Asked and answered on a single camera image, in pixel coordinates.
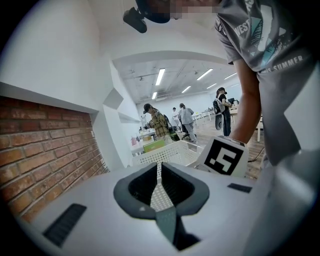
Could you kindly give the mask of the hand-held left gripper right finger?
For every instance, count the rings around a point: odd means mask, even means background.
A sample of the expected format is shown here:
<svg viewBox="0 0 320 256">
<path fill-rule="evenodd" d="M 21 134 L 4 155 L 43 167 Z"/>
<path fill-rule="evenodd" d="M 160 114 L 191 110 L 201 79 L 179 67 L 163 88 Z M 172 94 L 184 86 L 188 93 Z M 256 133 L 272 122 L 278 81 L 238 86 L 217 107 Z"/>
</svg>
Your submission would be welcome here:
<svg viewBox="0 0 320 256">
<path fill-rule="evenodd" d="M 205 182 L 209 198 L 196 214 L 181 218 L 199 242 L 181 251 L 162 246 L 163 256 L 274 255 L 302 225 L 320 189 L 318 150 L 301 150 L 255 181 L 172 167 Z"/>
</svg>

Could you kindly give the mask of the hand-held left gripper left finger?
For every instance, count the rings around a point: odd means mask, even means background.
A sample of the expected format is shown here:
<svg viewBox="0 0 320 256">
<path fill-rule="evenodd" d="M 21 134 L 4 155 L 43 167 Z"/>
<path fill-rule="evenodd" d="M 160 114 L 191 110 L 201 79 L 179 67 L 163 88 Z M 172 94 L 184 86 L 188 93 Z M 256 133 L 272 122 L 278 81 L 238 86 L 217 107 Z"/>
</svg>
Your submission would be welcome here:
<svg viewBox="0 0 320 256">
<path fill-rule="evenodd" d="M 19 225 L 48 256 L 173 256 L 155 220 L 128 215 L 114 198 L 117 182 L 147 164 L 89 178 Z"/>
</svg>

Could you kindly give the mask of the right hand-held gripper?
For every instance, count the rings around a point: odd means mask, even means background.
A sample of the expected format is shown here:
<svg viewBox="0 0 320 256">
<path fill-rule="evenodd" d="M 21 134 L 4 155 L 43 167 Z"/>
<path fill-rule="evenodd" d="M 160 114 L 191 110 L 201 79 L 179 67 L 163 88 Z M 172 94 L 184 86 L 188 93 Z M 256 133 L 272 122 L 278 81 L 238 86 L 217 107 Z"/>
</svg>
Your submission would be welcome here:
<svg viewBox="0 0 320 256">
<path fill-rule="evenodd" d="M 240 178 L 246 175 L 248 160 L 247 145 L 223 135 L 213 136 L 198 157 L 207 171 Z"/>
</svg>

